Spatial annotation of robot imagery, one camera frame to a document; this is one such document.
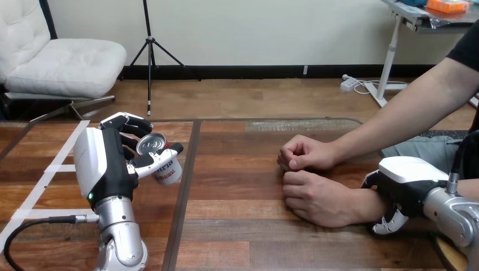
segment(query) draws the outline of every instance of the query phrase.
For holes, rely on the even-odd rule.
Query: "black t-shirt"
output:
[[[479,72],[479,20],[472,25],[447,57]],[[471,131],[477,129],[479,129],[479,108],[476,111]]]

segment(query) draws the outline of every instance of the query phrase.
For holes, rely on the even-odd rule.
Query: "black sleeve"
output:
[[[479,20],[472,25],[447,57],[479,72]]]

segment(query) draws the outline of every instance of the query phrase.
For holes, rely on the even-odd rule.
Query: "aluminum can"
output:
[[[136,152],[139,155],[158,150],[171,151],[168,149],[168,141],[165,136],[159,133],[151,133],[142,137],[136,146]],[[180,162],[175,157],[158,169],[153,176],[159,184],[171,185],[180,179],[181,173]]]

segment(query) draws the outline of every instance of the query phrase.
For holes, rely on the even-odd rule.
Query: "white wall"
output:
[[[116,41],[127,64],[145,41],[141,0],[49,4],[60,38]],[[149,0],[149,9],[153,36],[186,65],[383,64],[394,27],[380,0]],[[436,64],[459,37],[403,28],[395,63]],[[156,52],[158,64],[175,64]]]

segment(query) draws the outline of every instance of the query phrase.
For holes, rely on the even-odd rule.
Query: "robotic hand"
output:
[[[135,150],[138,142],[120,132],[141,138],[152,129],[143,118],[120,112],[101,121],[99,129],[86,128],[73,147],[81,194],[99,216],[101,243],[94,271],[143,270],[146,266],[148,252],[133,215],[133,190],[139,178],[167,165],[183,150],[175,143],[167,150],[134,158],[123,144]]]
[[[413,157],[384,158],[378,171],[366,175],[362,188],[376,185],[394,203],[394,213],[375,224],[373,233],[387,235],[410,217],[426,217],[467,256],[468,270],[479,270],[479,203],[457,194],[460,163],[469,140],[459,146],[449,176]]]

